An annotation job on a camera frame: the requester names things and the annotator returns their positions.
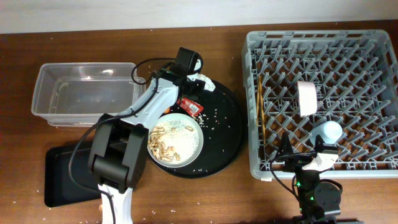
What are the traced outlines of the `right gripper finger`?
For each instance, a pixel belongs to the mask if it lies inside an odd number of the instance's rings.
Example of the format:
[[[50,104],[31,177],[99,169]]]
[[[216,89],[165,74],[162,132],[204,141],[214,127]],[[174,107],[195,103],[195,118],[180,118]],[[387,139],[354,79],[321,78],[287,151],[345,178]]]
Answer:
[[[320,135],[316,135],[314,146],[325,146],[326,142]]]
[[[279,148],[276,153],[276,161],[281,161],[281,159],[286,158],[286,156],[290,156],[292,154],[293,149],[290,143],[289,135],[286,132],[283,132]]]

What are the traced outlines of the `light blue cup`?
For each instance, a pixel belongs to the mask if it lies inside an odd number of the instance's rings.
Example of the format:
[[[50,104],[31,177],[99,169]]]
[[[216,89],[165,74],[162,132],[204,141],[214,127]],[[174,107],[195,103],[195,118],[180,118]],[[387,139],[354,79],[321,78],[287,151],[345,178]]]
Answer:
[[[327,144],[336,143],[343,134],[343,128],[335,121],[327,121],[310,131],[310,142],[315,145],[315,140],[318,135]]]

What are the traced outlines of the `white tissue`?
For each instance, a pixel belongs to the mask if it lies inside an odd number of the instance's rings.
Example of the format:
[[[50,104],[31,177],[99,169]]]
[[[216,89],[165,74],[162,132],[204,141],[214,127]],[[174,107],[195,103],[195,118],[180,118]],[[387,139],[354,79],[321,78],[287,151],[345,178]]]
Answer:
[[[210,91],[210,92],[213,92],[215,90],[215,84],[206,75],[197,74],[196,79],[205,82],[204,90]]]

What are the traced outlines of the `white pink bowl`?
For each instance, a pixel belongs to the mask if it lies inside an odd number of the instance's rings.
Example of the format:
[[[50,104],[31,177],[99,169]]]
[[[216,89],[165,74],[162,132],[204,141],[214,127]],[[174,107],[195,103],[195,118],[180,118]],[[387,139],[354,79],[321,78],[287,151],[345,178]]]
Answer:
[[[317,91],[312,82],[297,82],[300,116],[309,116],[317,112]]]

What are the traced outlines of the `grey plate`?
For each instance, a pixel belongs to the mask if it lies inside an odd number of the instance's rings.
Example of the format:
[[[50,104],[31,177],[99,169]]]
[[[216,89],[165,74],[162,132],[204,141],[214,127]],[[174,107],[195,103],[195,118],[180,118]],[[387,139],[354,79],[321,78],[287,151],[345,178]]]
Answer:
[[[201,127],[192,117],[172,113],[160,117],[149,132],[148,151],[158,164],[180,168],[199,156],[203,143]]]

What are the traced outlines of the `wooden chopstick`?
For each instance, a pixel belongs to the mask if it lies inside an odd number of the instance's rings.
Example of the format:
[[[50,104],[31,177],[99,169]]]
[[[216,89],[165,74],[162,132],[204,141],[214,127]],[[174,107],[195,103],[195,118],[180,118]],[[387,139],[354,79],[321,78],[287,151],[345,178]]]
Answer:
[[[261,117],[261,128],[262,128],[262,139],[263,139],[263,145],[265,147],[266,145],[266,127],[265,127],[265,118],[264,118],[264,99],[262,96],[262,75],[259,75],[259,89],[258,89],[258,94],[259,94],[259,107],[260,107],[260,117]]]
[[[260,120],[259,112],[261,110],[260,109],[260,107],[261,107],[260,99],[261,99],[261,90],[262,90],[261,84],[262,84],[262,79],[261,79],[261,75],[259,75],[257,78],[257,95],[256,95],[256,115],[257,115],[256,127],[259,126],[258,123]]]

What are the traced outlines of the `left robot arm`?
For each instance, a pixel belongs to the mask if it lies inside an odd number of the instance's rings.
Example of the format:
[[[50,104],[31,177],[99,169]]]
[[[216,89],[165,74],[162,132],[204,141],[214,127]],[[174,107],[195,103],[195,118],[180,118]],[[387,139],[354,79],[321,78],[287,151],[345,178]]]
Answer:
[[[146,166],[150,130],[179,98],[200,98],[204,82],[189,77],[202,67],[199,53],[179,48],[175,58],[152,73],[149,87],[135,103],[117,115],[102,115],[93,126],[88,170],[101,194],[103,223],[132,223],[132,191]]]

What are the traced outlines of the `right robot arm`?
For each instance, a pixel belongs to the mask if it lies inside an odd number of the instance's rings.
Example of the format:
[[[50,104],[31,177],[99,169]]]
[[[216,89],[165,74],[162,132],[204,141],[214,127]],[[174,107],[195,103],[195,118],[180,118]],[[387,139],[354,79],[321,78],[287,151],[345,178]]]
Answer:
[[[294,153],[288,134],[282,134],[273,161],[282,162],[284,172],[294,173],[291,188],[286,188],[299,203],[300,215],[292,218],[293,223],[337,222],[343,187],[334,180],[320,178],[337,158],[337,148],[325,143],[320,135],[312,151]]]

